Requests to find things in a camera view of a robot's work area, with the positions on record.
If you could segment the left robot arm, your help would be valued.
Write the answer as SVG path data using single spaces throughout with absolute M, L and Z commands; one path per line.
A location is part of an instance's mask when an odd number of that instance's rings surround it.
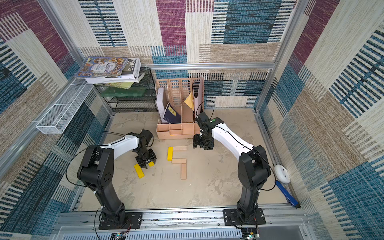
M 126 213 L 125 205 L 113 186 L 115 159 L 130 151 L 136 153 L 135 171 L 142 178 L 145 176 L 143 169 L 156 163 L 156 154 L 150 148 L 153 140 L 153 134 L 143 129 L 139 134 L 129 133 L 111 143 L 85 150 L 77 178 L 93 191 L 101 205 L 100 230 L 140 227 L 141 217 Z

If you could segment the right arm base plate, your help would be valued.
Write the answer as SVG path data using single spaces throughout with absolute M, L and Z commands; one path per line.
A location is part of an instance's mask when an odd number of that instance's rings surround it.
M 241 225 L 265 225 L 266 219 L 263 212 L 263 209 L 257 208 L 256 212 L 251 215 L 251 217 L 242 221 L 237 215 L 236 209 L 224 209 L 223 216 L 226 226 L 241 226 Z

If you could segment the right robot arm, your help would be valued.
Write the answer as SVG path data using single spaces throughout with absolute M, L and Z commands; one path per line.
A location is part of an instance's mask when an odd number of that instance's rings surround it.
M 212 150 L 214 141 L 223 144 L 238 160 L 238 178 L 242 193 L 234 213 L 225 210 L 226 225 L 248 225 L 266 223 L 264 212 L 258 206 L 263 185 L 271 176 L 266 150 L 247 143 L 236 135 L 220 118 L 210 119 L 202 112 L 196 117 L 200 133 L 193 138 L 193 148 Z

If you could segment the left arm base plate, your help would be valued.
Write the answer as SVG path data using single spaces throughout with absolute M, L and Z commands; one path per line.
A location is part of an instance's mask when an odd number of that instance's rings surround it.
M 124 217 L 119 215 L 117 218 L 102 212 L 98 230 L 127 230 L 128 228 L 136 230 L 141 227 L 142 217 L 143 212 L 126 212 Z

